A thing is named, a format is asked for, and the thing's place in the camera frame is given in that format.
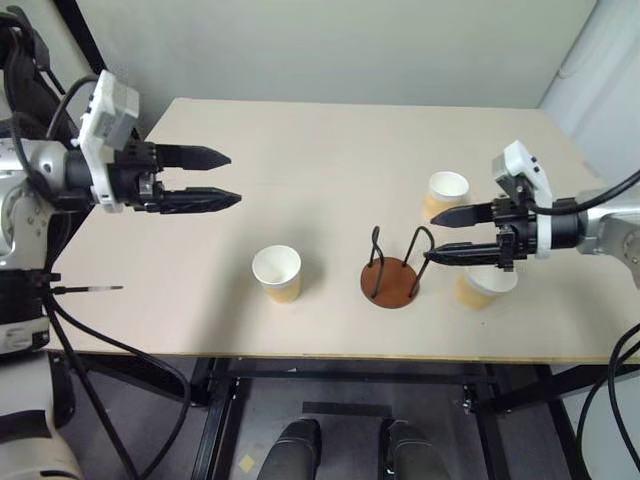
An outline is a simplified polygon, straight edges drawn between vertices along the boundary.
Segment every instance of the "table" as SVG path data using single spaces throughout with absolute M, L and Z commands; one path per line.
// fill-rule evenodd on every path
M 589 363 L 605 361 L 635 321 L 640 296 L 625 267 L 573 250 L 520 262 L 517 289 L 482 312 L 454 300 L 455 267 L 429 266 L 418 298 L 400 310 L 376 307 L 360 291 L 372 228 L 381 227 L 386 255 L 402 257 L 435 171 L 462 173 L 471 199 L 489 201 L 500 193 L 491 161 L 519 139 L 557 197 L 599 185 L 539 110 L 176 99 L 149 139 L 224 152 L 229 166 L 162 178 L 243 200 L 192 216 L 96 208 L 63 252 L 56 270 L 65 284 L 125 287 L 66 295 L 63 306 L 145 351 Z M 495 228 L 433 232 L 439 244 L 486 242 Z M 291 305 L 267 299 L 251 273 L 253 255 L 278 243 L 303 259 L 303 294 Z M 76 333 L 79 350 L 114 351 Z

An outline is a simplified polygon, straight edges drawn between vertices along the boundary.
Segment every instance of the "wooden table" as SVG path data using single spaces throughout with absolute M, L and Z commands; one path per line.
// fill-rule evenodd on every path
M 459 172 L 473 201 L 489 201 L 500 193 L 491 161 L 516 139 L 545 167 L 556 197 L 600 185 L 539 110 L 176 99 L 149 140 L 209 146 L 233 163 L 167 170 L 165 185 L 216 186 L 242 202 L 184 216 L 94 209 L 55 270 L 65 285 L 125 288 L 61 303 L 155 354 L 604 362 L 640 305 L 613 258 L 570 250 L 520 262 L 516 290 L 481 312 L 455 301 L 455 267 L 429 266 L 403 309 L 376 307 L 360 291 L 374 225 L 385 254 L 402 257 L 423 222 L 429 176 Z M 433 233 L 439 244 L 488 242 L 495 228 Z M 293 304 L 271 302 L 252 276 L 253 255 L 271 244 L 302 256 Z M 115 351 L 68 331 L 80 351 Z

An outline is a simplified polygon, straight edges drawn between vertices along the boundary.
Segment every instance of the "paper cup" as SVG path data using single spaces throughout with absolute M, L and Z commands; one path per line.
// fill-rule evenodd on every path
M 461 304 L 480 310 L 509 293 L 517 284 L 516 272 L 505 272 L 492 265 L 466 267 L 464 274 L 456 280 L 455 296 Z
M 300 293 L 300 255 L 285 245 L 260 250 L 251 263 L 253 274 L 264 291 L 280 303 L 293 302 Z
M 459 173 L 437 172 L 429 179 L 429 193 L 425 196 L 424 216 L 432 218 L 466 200 L 469 182 Z

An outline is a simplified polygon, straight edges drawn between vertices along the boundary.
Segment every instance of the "black floor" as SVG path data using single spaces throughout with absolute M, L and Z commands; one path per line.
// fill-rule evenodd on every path
M 190 373 L 194 360 L 175 359 L 173 363 L 185 373 Z M 322 369 L 326 362 L 273 361 L 266 368 L 304 366 L 308 369 L 310 365 Z M 357 369 L 362 363 L 342 362 L 341 365 Z M 377 370 L 417 372 L 422 368 L 415 363 L 398 366 L 376 362 Z M 428 366 L 432 373 L 456 373 L 459 369 L 453 364 Z M 522 369 L 513 369 L 511 373 L 514 375 L 516 372 L 517 376 L 519 371 Z M 91 377 L 141 470 L 168 434 L 178 404 L 97 373 L 92 373 Z M 76 453 L 85 477 L 93 480 L 126 478 L 78 382 L 75 382 L 75 387 L 77 411 L 71 423 L 62 429 L 62 434 Z M 361 412 L 367 416 L 303 414 L 304 402 L 338 404 L 337 413 L 341 413 L 341 405 L 345 404 L 347 407 L 350 404 L 373 407 Z M 487 474 L 476 421 L 473 415 L 465 413 L 461 404 L 460 386 L 253 380 L 230 478 L 255 479 L 271 444 L 282 429 L 300 416 L 311 416 L 320 421 L 323 430 L 323 460 L 317 480 L 375 480 L 377 435 L 381 421 L 375 415 L 377 410 L 391 410 L 394 418 L 409 420 L 427 434 L 453 479 L 485 480 Z M 190 478 L 205 416 L 204 409 L 190 410 L 176 444 L 151 476 L 152 479 Z M 500 428 L 514 480 L 570 478 L 545 406 L 512 413 L 500 420 Z

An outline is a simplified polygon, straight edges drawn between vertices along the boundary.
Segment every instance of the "wire cup stand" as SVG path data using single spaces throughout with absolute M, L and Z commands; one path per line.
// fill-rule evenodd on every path
M 416 275 L 407 262 L 421 231 L 427 235 L 431 245 L 429 250 L 424 252 L 424 262 Z M 427 227 L 418 227 L 413 234 L 404 261 L 402 261 L 398 258 L 384 256 L 378 245 L 379 236 L 380 227 L 376 225 L 371 233 L 372 247 L 369 263 L 364 266 L 360 275 L 362 293 L 380 307 L 404 307 L 413 301 L 420 289 L 420 279 L 429 264 L 427 253 L 435 248 L 435 239 Z

